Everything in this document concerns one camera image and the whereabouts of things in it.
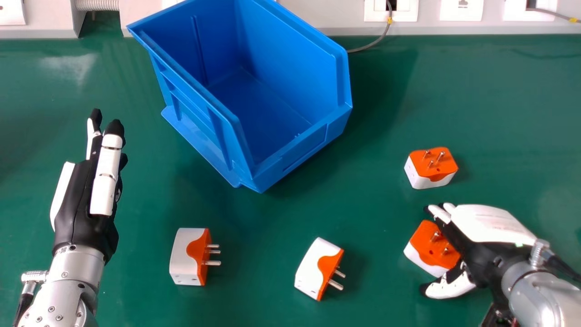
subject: robotic hand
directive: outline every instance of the robotic hand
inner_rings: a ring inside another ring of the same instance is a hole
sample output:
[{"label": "robotic hand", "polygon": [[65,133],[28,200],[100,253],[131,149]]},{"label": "robotic hand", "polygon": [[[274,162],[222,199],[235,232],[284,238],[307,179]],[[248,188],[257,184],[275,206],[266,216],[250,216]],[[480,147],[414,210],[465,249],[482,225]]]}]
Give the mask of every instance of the robotic hand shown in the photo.
[{"label": "robotic hand", "polygon": [[94,109],[87,120],[86,159],[64,164],[50,212],[51,268],[22,275],[14,327],[97,326],[101,276],[119,241],[114,219],[123,189],[120,172],[127,164],[123,125],[114,120],[101,134],[102,119]]},{"label": "robotic hand", "polygon": [[432,241],[445,237],[460,259],[420,287],[424,296],[453,298],[487,287],[493,303],[481,326],[581,326],[581,291],[556,271],[577,282],[581,276],[509,212],[451,203],[425,210],[439,227]]}]

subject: green tabletop surface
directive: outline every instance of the green tabletop surface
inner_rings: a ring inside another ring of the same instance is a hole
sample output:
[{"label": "green tabletop surface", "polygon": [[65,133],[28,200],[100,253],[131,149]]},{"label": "green tabletop surface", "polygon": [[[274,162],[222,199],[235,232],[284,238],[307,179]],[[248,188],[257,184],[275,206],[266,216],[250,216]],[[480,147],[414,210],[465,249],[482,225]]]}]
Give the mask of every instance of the green tabletop surface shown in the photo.
[{"label": "green tabletop surface", "polygon": [[[337,38],[346,48],[372,38]],[[148,53],[97,15],[79,40],[0,42],[0,325],[20,274],[48,269],[49,208],[64,161],[84,159],[86,119],[125,125],[129,164],[105,267],[101,326],[475,326],[491,296],[423,298],[431,276],[403,248],[423,207],[509,210],[581,270],[581,35],[388,37],[349,56],[347,128],[264,194],[232,188],[162,117]],[[445,187],[413,190],[411,151],[449,147]],[[178,228],[210,228],[222,266],[173,283]],[[345,249],[316,302],[293,287],[316,237]]]}]

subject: orange and white plug adapter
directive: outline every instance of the orange and white plug adapter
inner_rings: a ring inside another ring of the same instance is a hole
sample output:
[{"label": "orange and white plug adapter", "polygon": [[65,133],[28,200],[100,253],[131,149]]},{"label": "orange and white plug adapter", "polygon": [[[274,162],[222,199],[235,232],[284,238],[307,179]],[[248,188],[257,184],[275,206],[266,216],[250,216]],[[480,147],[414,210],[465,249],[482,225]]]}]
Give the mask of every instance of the orange and white plug adapter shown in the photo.
[{"label": "orange and white plug adapter", "polygon": [[411,187],[417,190],[447,185],[458,171],[450,150],[438,147],[410,153],[404,166]]},{"label": "orange and white plug adapter", "polygon": [[460,253],[432,221],[422,221],[403,250],[406,257],[434,277],[442,277],[460,260]]},{"label": "orange and white plug adapter", "polygon": [[220,254],[218,244],[212,244],[208,228],[180,228],[171,249],[170,275],[177,285],[204,286],[208,266],[222,262],[210,260],[210,254]]},{"label": "orange and white plug adapter", "polygon": [[327,285],[343,290],[343,285],[331,279],[333,275],[345,278],[345,274],[337,270],[342,258],[342,248],[318,237],[296,271],[295,287],[317,301],[321,301]]}]

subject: blue storage container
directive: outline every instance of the blue storage container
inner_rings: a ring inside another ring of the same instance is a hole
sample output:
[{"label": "blue storage container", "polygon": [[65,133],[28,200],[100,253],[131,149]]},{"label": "blue storage container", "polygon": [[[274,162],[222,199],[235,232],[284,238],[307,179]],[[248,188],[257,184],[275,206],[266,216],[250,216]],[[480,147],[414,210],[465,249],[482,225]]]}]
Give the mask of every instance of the blue storage container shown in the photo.
[{"label": "blue storage container", "polygon": [[163,117],[234,187],[262,193],[343,133],[346,51],[272,0],[190,0],[128,28]]}]

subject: white cable duct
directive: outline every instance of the white cable duct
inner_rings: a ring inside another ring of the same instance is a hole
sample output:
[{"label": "white cable duct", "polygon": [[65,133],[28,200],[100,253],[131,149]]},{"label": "white cable duct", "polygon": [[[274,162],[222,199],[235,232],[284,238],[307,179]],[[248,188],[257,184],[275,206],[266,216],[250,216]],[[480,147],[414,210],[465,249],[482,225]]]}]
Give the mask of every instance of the white cable duct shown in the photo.
[{"label": "white cable duct", "polygon": [[119,11],[119,0],[77,0],[77,10],[93,11]]}]

